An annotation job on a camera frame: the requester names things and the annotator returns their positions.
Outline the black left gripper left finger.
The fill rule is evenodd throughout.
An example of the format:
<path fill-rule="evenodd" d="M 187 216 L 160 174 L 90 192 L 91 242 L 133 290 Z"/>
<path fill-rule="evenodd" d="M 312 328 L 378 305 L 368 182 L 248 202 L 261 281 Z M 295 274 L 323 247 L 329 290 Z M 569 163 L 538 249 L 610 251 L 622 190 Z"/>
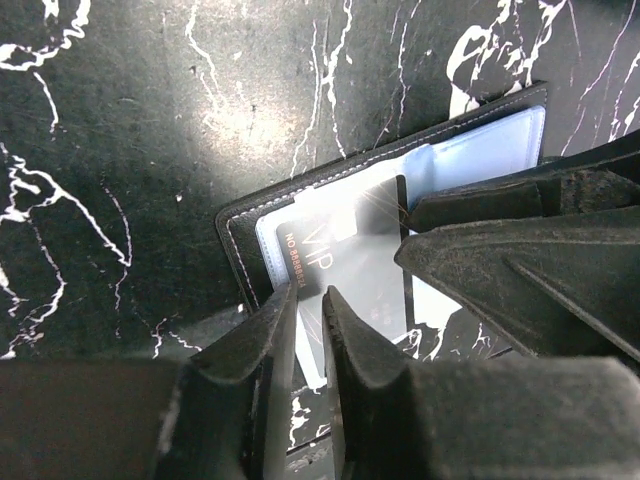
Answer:
<path fill-rule="evenodd" d="M 297 291 L 186 362 L 5 361 L 5 479 L 279 479 Z"/>

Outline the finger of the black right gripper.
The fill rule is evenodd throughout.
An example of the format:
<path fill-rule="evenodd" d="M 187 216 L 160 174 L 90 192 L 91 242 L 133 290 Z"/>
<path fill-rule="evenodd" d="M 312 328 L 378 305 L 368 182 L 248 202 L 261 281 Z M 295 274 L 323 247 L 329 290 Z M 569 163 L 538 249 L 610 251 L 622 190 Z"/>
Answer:
<path fill-rule="evenodd" d="M 395 261 L 521 352 L 639 360 L 636 207 L 437 227 Z"/>
<path fill-rule="evenodd" d="M 534 168 L 426 195 L 409 213 L 418 233 L 489 220 L 556 217 L 639 204 L 639 133 Z"/>

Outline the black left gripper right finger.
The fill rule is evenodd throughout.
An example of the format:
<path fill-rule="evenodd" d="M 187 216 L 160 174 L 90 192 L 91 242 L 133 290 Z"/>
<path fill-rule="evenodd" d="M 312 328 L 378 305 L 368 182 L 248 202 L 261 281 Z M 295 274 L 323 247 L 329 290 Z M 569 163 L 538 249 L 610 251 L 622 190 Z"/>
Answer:
<path fill-rule="evenodd" d="M 340 479 L 635 479 L 639 380 L 614 358 L 420 362 L 322 300 Z"/>

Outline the black VIP card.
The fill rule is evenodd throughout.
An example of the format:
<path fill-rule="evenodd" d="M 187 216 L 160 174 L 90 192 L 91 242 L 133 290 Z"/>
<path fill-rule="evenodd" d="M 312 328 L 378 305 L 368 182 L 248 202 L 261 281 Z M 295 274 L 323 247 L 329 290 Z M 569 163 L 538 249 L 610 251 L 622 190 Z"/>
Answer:
<path fill-rule="evenodd" d="M 296 356 L 310 388 L 326 382 L 322 299 L 328 287 L 391 341 L 412 328 L 410 280 L 394 261 L 408 234 L 406 209 L 406 180 L 396 175 L 276 228 L 289 277 L 298 284 Z"/>

